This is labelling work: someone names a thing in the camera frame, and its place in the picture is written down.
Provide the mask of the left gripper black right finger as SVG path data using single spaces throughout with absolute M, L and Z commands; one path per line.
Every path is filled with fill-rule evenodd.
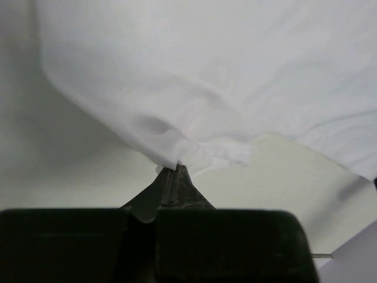
M 157 212 L 157 282 L 318 282 L 306 234 L 281 210 L 193 202 Z

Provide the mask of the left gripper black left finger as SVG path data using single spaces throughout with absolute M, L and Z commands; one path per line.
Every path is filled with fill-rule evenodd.
M 173 173 L 120 208 L 1 212 L 2 282 L 133 282 L 153 260 L 153 222 Z

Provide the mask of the white t shirt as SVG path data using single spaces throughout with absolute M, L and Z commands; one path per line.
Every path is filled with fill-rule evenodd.
M 376 178 L 375 1 L 36 1 L 41 65 L 156 165 L 250 163 L 278 133 Z

